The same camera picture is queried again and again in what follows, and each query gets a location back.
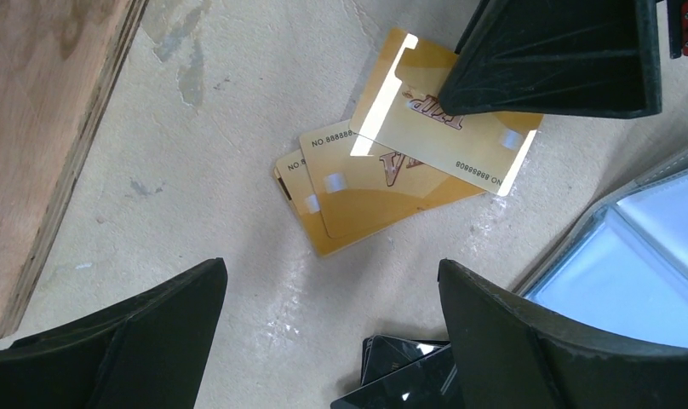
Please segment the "orange credit card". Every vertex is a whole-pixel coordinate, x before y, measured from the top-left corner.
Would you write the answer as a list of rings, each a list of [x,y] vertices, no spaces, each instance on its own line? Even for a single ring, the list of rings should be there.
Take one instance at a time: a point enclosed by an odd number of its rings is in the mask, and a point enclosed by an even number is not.
[[[319,256],[331,255],[424,210],[480,195],[483,189],[359,136],[341,121],[300,136],[274,176]]]

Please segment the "black credit card stack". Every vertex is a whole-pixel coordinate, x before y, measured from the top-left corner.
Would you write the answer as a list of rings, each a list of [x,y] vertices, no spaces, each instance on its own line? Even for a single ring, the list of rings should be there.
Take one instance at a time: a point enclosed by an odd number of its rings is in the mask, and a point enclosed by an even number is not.
[[[374,335],[363,340],[358,388],[332,408],[463,408],[450,343]]]

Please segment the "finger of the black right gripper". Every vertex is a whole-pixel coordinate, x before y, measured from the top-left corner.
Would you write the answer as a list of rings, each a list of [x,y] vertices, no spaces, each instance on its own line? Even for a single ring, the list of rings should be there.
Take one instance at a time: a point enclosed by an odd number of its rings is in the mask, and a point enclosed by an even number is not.
[[[652,1],[479,3],[439,91],[450,115],[642,118],[662,110]]]

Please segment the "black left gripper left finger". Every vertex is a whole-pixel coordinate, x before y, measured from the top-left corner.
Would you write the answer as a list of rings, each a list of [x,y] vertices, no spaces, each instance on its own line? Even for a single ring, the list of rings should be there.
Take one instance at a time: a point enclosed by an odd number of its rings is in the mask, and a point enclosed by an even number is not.
[[[224,303],[213,258],[0,350],[0,408],[191,408]]]

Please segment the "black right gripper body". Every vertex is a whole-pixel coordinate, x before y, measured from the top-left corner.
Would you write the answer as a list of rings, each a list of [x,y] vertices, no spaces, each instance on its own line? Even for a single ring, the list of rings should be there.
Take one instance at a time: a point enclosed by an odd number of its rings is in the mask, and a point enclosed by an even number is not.
[[[666,9],[670,58],[688,56],[688,0],[667,0]]]

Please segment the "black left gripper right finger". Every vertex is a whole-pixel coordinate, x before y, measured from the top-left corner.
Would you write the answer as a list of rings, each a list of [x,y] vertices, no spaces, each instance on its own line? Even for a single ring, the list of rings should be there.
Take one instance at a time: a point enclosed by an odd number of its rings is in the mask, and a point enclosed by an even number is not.
[[[467,408],[688,408],[688,349],[603,331],[464,267],[439,295]]]

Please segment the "grey card holder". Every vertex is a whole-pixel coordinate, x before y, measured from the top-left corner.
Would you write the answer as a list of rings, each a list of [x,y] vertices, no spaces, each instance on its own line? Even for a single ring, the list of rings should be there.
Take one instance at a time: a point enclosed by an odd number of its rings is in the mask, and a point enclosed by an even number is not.
[[[585,325],[688,348],[688,147],[592,204],[515,290]]]

